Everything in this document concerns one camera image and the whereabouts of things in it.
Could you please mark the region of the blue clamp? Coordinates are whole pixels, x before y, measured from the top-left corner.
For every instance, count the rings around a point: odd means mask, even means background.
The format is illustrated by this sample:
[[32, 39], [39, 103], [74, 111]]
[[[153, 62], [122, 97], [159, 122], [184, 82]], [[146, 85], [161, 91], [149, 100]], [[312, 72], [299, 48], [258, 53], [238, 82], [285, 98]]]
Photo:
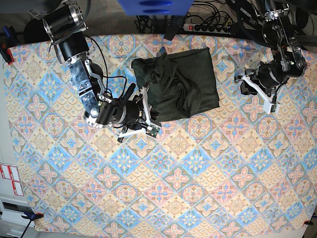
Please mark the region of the blue clamp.
[[5, 42], [0, 44], [0, 54], [2, 58], [5, 60], [5, 62], [8, 65], [11, 65], [12, 63], [14, 63], [14, 58], [10, 50], [10, 47], [14, 43], [14, 37], [9, 27], [4, 26], [2, 29], [3, 33], [1, 33], [0, 35], [5, 37]]
[[44, 215], [43, 215], [42, 213], [33, 213], [33, 212], [28, 213], [28, 212], [24, 212], [24, 214], [21, 215], [21, 217], [22, 217], [23, 219], [26, 219], [26, 220], [29, 221], [28, 224], [27, 224], [27, 226], [25, 227], [25, 229], [24, 229], [22, 235], [21, 235], [21, 238], [23, 238], [24, 235], [25, 235], [25, 233], [26, 233], [26, 231], [28, 230], [29, 226], [31, 225], [31, 222], [34, 222], [34, 221], [37, 220], [37, 219], [43, 218]]

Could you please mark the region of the black power strip red switch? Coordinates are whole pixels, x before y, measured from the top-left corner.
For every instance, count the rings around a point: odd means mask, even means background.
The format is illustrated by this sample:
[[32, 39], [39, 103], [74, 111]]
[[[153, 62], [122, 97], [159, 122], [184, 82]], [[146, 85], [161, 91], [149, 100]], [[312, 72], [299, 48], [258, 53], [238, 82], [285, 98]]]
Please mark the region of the black power strip red switch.
[[230, 34], [228, 26], [218, 24], [194, 24], [185, 23], [183, 25], [185, 32], [193, 33], [217, 33], [217, 34]]

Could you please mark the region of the black remote-like device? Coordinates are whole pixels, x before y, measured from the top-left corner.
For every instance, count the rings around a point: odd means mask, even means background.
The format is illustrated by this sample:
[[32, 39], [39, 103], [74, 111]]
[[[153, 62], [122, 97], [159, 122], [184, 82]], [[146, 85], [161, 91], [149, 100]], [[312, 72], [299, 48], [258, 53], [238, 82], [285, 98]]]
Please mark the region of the black remote-like device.
[[163, 38], [172, 41], [174, 36], [183, 27], [184, 19], [185, 16], [172, 15]]

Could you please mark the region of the red white label stickers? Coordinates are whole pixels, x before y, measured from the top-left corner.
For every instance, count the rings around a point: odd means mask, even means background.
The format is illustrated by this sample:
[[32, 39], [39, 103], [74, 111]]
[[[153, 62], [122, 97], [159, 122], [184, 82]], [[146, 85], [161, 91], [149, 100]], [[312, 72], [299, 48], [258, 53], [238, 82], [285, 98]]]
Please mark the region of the red white label stickers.
[[1, 164], [0, 181], [10, 184], [15, 196], [24, 196], [17, 166]]

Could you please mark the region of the blue plastic box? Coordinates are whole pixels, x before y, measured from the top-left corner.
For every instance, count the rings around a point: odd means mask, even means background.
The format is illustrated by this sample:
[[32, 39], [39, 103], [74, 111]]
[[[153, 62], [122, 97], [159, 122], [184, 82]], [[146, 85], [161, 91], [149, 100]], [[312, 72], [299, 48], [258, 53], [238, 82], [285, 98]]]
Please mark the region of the blue plastic box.
[[193, 0], [119, 0], [118, 3], [129, 16], [134, 15], [180, 15], [187, 14]]

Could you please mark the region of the colourful patterned tablecloth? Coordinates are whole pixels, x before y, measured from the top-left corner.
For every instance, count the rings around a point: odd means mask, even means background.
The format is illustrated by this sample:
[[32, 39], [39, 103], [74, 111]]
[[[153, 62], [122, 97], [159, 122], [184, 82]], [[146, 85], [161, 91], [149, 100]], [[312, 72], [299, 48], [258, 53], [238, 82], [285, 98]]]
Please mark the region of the colourful patterned tablecloth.
[[317, 56], [304, 77], [278, 93], [277, 114], [243, 96], [234, 75], [270, 61], [244, 40], [207, 36], [96, 38], [93, 62], [119, 96], [136, 81], [131, 62], [210, 49], [220, 106], [164, 122], [157, 138], [117, 142], [96, 129], [46, 42], [11, 49], [4, 64], [8, 124], [26, 201], [43, 218], [35, 228], [101, 238], [234, 238], [304, 227], [317, 206]]

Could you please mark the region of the clamp bottom right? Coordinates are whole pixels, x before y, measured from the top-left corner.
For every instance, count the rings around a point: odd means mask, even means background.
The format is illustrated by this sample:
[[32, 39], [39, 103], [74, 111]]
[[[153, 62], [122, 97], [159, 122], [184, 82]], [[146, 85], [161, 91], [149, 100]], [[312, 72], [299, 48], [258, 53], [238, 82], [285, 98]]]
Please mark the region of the clamp bottom right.
[[304, 225], [312, 226], [313, 224], [313, 221], [304, 221]]

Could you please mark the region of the dark green long-sleeve T-shirt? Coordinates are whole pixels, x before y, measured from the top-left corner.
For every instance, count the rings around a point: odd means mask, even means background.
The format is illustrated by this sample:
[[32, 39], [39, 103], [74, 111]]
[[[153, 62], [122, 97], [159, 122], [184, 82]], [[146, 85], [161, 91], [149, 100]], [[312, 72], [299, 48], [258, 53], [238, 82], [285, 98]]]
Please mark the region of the dark green long-sleeve T-shirt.
[[131, 63], [138, 87], [149, 83], [148, 102], [159, 122], [188, 119], [219, 107], [209, 48]]

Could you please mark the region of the blue clamp top left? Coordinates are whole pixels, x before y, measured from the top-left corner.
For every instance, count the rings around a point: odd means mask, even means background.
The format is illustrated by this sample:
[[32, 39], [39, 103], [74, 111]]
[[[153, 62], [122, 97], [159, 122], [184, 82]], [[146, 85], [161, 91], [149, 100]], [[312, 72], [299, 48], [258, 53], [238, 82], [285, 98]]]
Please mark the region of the blue clamp top left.
[[14, 58], [10, 50], [10, 47], [14, 43], [14, 37], [9, 27], [4, 26], [2, 29], [3, 33], [1, 33], [0, 35], [5, 37], [5, 42], [0, 44], [0, 54], [2, 58], [5, 60], [5, 62], [8, 65], [11, 65], [12, 63], [14, 63]]

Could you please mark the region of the black round stool base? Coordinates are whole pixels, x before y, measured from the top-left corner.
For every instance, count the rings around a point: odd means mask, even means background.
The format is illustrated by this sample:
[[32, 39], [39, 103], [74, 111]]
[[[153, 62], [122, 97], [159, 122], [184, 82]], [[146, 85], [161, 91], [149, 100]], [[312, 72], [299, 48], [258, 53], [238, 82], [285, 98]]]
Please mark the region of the black round stool base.
[[50, 41], [43, 21], [37, 19], [32, 19], [27, 23], [24, 28], [23, 39], [26, 44]]

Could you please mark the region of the blue clamp bottom left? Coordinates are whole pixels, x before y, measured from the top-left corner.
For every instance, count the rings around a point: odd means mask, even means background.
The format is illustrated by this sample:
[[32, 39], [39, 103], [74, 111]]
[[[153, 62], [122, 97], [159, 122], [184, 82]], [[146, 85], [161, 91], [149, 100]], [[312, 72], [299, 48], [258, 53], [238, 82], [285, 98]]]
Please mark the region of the blue clamp bottom left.
[[21, 235], [21, 238], [23, 238], [24, 235], [25, 235], [25, 233], [26, 233], [26, 231], [28, 230], [29, 226], [31, 225], [31, 222], [34, 222], [34, 221], [37, 220], [37, 219], [43, 218], [44, 215], [43, 215], [42, 213], [33, 213], [33, 212], [28, 213], [28, 212], [24, 212], [24, 214], [21, 215], [21, 217], [22, 217], [23, 219], [26, 219], [26, 220], [29, 221], [28, 224], [27, 224], [27, 226], [25, 227], [25, 229], [24, 229], [22, 235]]

